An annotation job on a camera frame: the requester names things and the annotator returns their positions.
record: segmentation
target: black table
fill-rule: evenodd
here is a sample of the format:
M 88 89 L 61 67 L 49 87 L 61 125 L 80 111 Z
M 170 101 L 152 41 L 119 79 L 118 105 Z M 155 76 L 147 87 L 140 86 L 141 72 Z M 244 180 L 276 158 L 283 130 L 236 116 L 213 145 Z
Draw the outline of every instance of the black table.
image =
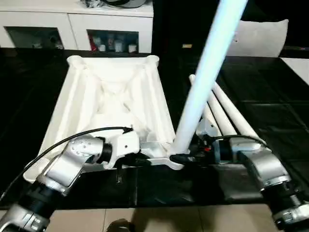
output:
M 89 51 L 0 50 L 0 192 L 36 157 L 67 73 L 69 55 L 120 57 Z M 160 78 L 177 128 L 198 57 L 165 55 Z M 256 132 L 281 157 L 309 194 L 309 87 L 279 58 L 227 58 L 218 83 Z M 29 184 L 15 185 L 6 209 Z M 259 203 L 263 199 L 241 165 L 174 171 L 166 166 L 87 173 L 62 208 L 113 208 Z

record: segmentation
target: black cable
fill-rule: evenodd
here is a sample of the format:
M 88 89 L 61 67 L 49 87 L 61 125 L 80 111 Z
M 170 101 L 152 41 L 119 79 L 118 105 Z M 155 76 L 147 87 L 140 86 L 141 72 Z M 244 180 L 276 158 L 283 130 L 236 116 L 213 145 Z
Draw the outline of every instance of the black cable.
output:
M 223 135 L 223 136 L 216 136 L 216 137 L 211 137 L 209 136 L 209 139 L 211 142 L 214 142 L 218 139 L 231 139 L 231 138 L 246 138 L 246 139 L 251 139 L 254 140 L 255 142 L 263 145 L 266 148 L 269 148 L 269 146 L 262 140 L 253 136 L 249 136 L 249 135 L 242 135 L 242 134 L 232 134 L 232 135 Z
M 92 130 L 86 130 L 74 135 L 71 135 L 61 141 L 59 141 L 58 143 L 52 145 L 50 148 L 46 149 L 44 152 L 42 152 L 40 155 L 38 155 L 33 161 L 31 161 L 22 171 L 21 173 L 19 173 L 17 175 L 17 177 L 15 177 L 15 179 L 9 184 L 9 186 L 7 187 L 7 189 L 2 193 L 1 197 L 0 197 L 0 202 L 1 200 L 5 197 L 5 195 L 8 193 L 8 191 L 11 189 L 11 187 L 13 186 L 13 184 L 33 165 L 35 164 L 40 158 L 42 158 L 43 156 L 45 156 L 48 152 L 50 152 L 51 150 L 53 150 L 55 147 L 65 143 L 66 141 L 69 141 L 71 139 L 74 139 L 78 136 L 84 135 L 84 134 L 89 134 L 89 133 L 93 133 L 93 132 L 97 132 L 97 131 L 109 131 L 109 130 L 123 130 L 124 133 L 125 132 L 129 132 L 132 131 L 132 128 L 128 128 L 128 127 L 103 127 L 103 128 L 96 128 L 96 129 L 92 129 Z

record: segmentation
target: glass cabinet door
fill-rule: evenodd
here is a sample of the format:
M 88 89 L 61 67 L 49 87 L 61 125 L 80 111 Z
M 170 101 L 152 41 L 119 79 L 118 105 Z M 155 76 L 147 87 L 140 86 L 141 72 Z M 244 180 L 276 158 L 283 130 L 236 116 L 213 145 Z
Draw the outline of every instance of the glass cabinet door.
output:
M 76 50 L 68 14 L 0 12 L 0 46 Z
M 79 50 L 151 53 L 152 17 L 69 14 Z
M 137 53 L 137 31 L 87 30 L 92 51 Z
M 57 48 L 63 44 L 57 28 L 4 27 L 18 48 Z

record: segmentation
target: white rod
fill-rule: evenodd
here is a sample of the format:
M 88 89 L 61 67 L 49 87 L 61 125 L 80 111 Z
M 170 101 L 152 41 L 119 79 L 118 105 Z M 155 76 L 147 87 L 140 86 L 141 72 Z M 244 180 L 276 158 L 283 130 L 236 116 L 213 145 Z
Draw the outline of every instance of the white rod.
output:
M 228 96 L 223 92 L 223 90 L 217 83 L 215 83 L 215 86 L 213 87 L 213 92 L 215 93 L 217 99 L 219 100 L 219 102 L 221 103 L 239 132 L 243 135 L 249 135 L 258 138 L 258 135 L 255 133 L 253 128 L 250 126 L 247 120 L 243 117 L 243 115 L 239 112 L 236 106 L 232 103 L 232 101 L 228 98 Z
M 212 91 L 209 95 L 208 104 L 209 104 L 209 107 L 211 108 L 214 118 L 216 119 L 219 125 L 222 135 L 237 134 L 232 123 L 226 116 L 223 108 L 221 107 L 220 103 L 218 102 L 216 96 L 214 95 Z
M 195 80 L 195 75 L 194 75 L 194 74 L 191 74 L 191 75 L 189 76 L 189 79 L 190 79 L 191 84 L 193 84 L 193 82 L 194 82 L 194 80 Z M 206 103 L 206 105 L 205 105 L 205 108 L 204 108 L 204 111 L 203 111 L 203 118 L 207 118 L 207 119 L 209 120 L 209 122 L 211 122 L 211 123 L 217 128 L 217 130 L 218 130 L 218 136 L 221 136 L 221 135 L 222 135 L 222 134 L 221 134 L 221 131 L 220 131 L 219 127 L 218 127 L 218 124 L 217 124 L 216 120 L 215 120 L 214 117 L 213 117 L 213 114 L 212 114 L 212 112 L 211 112 L 211 109 L 209 108 L 208 103 Z
M 248 0 L 221 0 L 170 153 L 186 153 Z

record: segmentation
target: floor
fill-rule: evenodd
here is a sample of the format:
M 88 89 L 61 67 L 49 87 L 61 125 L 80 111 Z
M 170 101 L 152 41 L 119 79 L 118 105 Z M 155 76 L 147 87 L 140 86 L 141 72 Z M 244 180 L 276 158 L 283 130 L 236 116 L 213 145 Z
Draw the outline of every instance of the floor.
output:
M 125 218 L 136 232 L 275 232 L 266 205 L 206 207 L 59 210 L 46 232 L 105 232 L 108 225 Z

